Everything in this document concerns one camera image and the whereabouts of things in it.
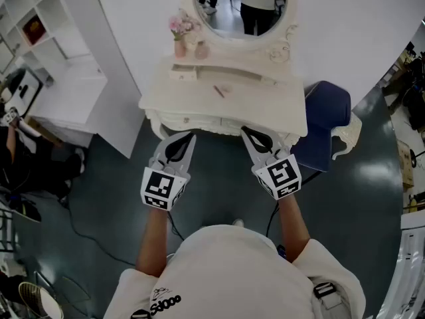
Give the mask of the person's white shirt torso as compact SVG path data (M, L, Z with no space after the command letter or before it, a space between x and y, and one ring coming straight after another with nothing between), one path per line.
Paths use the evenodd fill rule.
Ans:
M129 268L104 319L362 319L357 277L312 239L294 262L273 242L233 225L188 237L159 278Z

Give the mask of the person's right forearm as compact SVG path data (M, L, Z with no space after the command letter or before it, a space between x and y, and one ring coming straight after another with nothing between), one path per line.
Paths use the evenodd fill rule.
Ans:
M281 198L278 205L282 242L286 248L287 259L292 263L308 244L310 235L294 194Z

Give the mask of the blue upholstered chair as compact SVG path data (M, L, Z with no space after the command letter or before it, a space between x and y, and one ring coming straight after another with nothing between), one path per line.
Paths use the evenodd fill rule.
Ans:
M357 145L362 121L351 111L350 94L328 82L316 83L305 99L307 136L292 146L297 162L326 172L330 162Z

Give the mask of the white shelf cabinet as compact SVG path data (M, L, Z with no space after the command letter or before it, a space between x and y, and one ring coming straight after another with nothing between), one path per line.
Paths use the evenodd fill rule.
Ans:
M46 33L31 45L24 24L38 15ZM88 134L107 78L81 35L65 0L0 0L0 79L24 66L41 82L30 114Z

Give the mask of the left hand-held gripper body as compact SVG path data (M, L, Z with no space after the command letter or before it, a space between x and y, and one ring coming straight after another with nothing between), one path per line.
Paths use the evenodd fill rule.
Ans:
M143 171L140 195L144 205L170 211L182 196L191 176L189 159L151 158Z

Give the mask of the white vanity dressing table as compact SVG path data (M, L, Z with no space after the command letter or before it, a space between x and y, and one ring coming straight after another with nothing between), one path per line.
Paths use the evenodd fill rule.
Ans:
M203 130L228 136L239 136L242 126L260 126L277 132L284 143L292 146L307 136L303 83L285 71L263 75L234 68L197 66L196 81L173 80L173 64L187 64L174 56L162 58L155 67L149 90L139 100L160 139L167 130ZM221 89L232 87L231 93ZM213 88L217 86L222 98Z

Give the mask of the round pink glass bottle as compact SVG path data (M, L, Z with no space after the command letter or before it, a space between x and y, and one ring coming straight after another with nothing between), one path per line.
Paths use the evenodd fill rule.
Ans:
M196 45L194 56L197 60L204 60L209 55L209 47L207 46L206 42L199 41Z

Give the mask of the pink artificial flower bunch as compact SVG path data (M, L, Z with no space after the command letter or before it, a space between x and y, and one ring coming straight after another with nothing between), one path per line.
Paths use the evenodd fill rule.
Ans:
M201 27L201 22L190 16L184 9L179 9L175 15L169 18L169 29L175 41L182 40L190 32L199 32Z

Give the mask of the red box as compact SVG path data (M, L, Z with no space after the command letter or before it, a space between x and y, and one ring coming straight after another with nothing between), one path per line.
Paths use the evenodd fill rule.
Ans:
M34 15L24 24L23 32L28 42L30 42L31 45L34 45L46 33L46 30L39 19L39 16Z

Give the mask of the person's left forearm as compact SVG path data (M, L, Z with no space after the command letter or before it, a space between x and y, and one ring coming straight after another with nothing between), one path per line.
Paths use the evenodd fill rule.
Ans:
M159 278L167 265L168 212L151 208L141 240L135 269Z

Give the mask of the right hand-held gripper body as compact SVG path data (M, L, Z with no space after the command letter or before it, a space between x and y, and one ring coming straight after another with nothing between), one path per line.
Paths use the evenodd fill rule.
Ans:
M293 154L262 167L254 165L252 172L260 185L275 200L284 198L301 189L301 172Z

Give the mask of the oval white-framed mirror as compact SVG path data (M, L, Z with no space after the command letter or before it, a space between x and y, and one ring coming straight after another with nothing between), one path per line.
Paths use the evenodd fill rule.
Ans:
M216 9L205 0L181 0L180 9L201 22L199 32L183 37L187 64L234 68L252 73L281 76L290 69L290 39L295 23L297 0L240 0L234 16L233 4ZM199 41L206 42L209 55L194 56Z

